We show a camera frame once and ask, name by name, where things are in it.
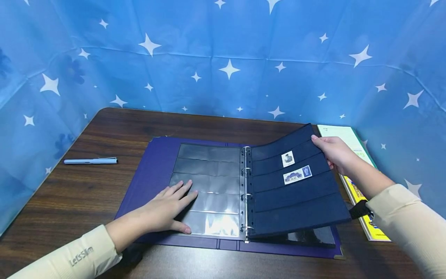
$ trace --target fabric backdrop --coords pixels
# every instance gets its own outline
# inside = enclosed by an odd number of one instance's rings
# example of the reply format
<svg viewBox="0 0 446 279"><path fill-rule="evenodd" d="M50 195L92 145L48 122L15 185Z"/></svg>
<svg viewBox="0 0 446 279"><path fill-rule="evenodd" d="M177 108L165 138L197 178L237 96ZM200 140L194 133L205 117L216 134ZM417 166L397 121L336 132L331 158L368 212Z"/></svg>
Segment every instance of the fabric backdrop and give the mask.
<svg viewBox="0 0 446 279"><path fill-rule="evenodd" d="M446 0L2 1L0 233L109 106L352 126L446 217L445 18Z"/></svg>

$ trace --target pen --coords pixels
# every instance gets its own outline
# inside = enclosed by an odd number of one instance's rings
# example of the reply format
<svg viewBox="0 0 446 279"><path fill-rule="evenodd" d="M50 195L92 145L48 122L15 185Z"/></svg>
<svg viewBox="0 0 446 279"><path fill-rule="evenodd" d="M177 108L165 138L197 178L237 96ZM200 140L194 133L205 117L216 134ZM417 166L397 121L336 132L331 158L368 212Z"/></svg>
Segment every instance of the pen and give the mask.
<svg viewBox="0 0 446 279"><path fill-rule="evenodd" d="M68 159L63 160L63 163L66 165L79 165L79 164L117 164L118 158L109 157L109 158L95 158L95 159Z"/></svg>

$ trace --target yellow book cover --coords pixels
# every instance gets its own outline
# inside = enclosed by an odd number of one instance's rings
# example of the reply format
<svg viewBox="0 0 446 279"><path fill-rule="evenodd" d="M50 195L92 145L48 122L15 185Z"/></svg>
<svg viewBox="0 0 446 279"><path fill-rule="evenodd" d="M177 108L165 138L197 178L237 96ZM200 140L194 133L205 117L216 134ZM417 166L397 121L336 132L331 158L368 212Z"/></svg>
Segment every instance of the yellow book cover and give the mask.
<svg viewBox="0 0 446 279"><path fill-rule="evenodd" d="M318 125L319 132L323 137L340 137L353 152L364 161L376 167L367 150L359 141L356 133L351 127ZM346 176L340 175L344 187L352 204L357 204L360 200L366 200L363 194L358 190L355 184ZM371 241L390 241L390 239L373 223L369 216L359 219L367 238Z"/></svg>
<svg viewBox="0 0 446 279"><path fill-rule="evenodd" d="M351 193L350 199L354 200L354 204L358 203L360 200L366 200L361 191L358 190L355 183L350 180L350 178L344 176L345 182L348 186L348 191ZM390 239L380 230L375 223L370 219L368 215L360 218L361 225L367 228L369 240L377 240L377 241L390 241Z"/></svg>

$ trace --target binder spine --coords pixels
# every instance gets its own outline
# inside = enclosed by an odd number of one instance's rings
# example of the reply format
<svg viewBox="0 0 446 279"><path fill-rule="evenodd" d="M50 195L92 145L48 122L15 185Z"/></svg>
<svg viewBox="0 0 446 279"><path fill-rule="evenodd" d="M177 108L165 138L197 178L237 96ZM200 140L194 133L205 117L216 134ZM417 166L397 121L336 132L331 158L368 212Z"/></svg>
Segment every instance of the binder spine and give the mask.
<svg viewBox="0 0 446 279"><path fill-rule="evenodd" d="M241 159L242 159L242 170L241 170L241 195L240 200L243 202L243 211L242 211L242 225L240 227L240 232L244 234L244 241L245 243L249 243L249 232L250 230L253 230L254 228L252 226L249 226L249 219L248 219L248 200L252 199L252 193L248 192L248 183L250 183L251 178L251 147L244 146L241 151Z"/></svg>

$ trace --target beige arm sleeve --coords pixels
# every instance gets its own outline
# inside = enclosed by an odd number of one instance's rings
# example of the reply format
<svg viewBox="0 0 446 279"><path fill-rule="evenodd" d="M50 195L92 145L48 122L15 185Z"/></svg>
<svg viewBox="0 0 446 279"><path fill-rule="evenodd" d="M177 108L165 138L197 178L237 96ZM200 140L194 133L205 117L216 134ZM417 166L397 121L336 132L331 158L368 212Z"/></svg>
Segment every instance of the beige arm sleeve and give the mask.
<svg viewBox="0 0 446 279"><path fill-rule="evenodd" d="M121 260L104 225L33 262L9 279L94 278Z"/></svg>
<svg viewBox="0 0 446 279"><path fill-rule="evenodd" d="M400 184L367 207L376 225L411 257L427 278L446 278L446 220Z"/></svg>

